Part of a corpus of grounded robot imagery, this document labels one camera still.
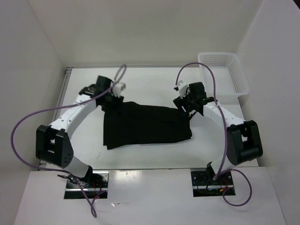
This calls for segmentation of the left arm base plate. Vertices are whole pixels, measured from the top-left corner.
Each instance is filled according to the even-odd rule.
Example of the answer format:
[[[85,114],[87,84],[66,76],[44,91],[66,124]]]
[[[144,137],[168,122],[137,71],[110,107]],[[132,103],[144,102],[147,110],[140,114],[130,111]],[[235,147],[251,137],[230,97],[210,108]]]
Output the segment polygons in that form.
[[[95,196],[97,199],[107,199],[109,171],[95,170],[93,173],[96,175],[96,180],[92,184],[84,184],[79,181],[86,196],[91,200]],[[70,200],[85,198],[78,184],[73,181],[72,178],[65,175],[60,175],[60,177],[67,180],[64,199]]]

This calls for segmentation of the black shorts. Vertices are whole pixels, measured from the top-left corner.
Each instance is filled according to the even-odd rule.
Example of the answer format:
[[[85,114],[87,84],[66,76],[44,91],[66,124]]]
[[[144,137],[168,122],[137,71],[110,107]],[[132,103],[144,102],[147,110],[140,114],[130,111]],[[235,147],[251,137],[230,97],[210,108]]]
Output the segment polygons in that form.
[[[191,139],[190,118],[178,109],[122,103],[104,114],[103,145],[112,150],[125,145],[170,144]]]

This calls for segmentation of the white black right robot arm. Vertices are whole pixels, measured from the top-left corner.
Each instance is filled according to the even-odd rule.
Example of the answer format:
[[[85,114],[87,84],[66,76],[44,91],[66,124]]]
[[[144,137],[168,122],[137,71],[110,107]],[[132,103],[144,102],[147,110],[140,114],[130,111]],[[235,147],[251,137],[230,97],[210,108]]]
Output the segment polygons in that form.
[[[207,164],[205,177],[210,184],[217,184],[223,173],[263,155],[255,121],[246,121],[235,116],[215,97],[208,97],[202,82],[186,84],[179,81],[174,89],[179,96],[173,102],[184,115],[192,117],[191,112],[200,113],[224,129],[225,152],[220,158]]]

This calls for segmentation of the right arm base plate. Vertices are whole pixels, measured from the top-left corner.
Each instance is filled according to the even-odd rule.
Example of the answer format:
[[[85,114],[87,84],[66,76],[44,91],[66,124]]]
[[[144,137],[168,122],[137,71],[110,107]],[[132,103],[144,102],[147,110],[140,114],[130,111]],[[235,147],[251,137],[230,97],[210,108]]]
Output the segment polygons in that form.
[[[194,197],[232,196],[236,195],[230,172],[220,175],[216,180],[210,179],[205,169],[191,170]]]

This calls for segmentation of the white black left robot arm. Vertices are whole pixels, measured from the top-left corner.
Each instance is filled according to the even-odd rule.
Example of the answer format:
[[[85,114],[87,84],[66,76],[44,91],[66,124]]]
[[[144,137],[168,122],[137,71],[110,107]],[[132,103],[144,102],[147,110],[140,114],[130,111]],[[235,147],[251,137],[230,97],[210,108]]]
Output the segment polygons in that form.
[[[121,95],[126,85],[104,76],[96,83],[80,90],[74,106],[67,109],[48,126],[36,130],[36,158],[67,171],[68,179],[77,178],[82,187],[89,187],[98,176],[90,165],[74,156],[71,137],[83,120],[98,106],[103,110],[115,111],[123,102]]]

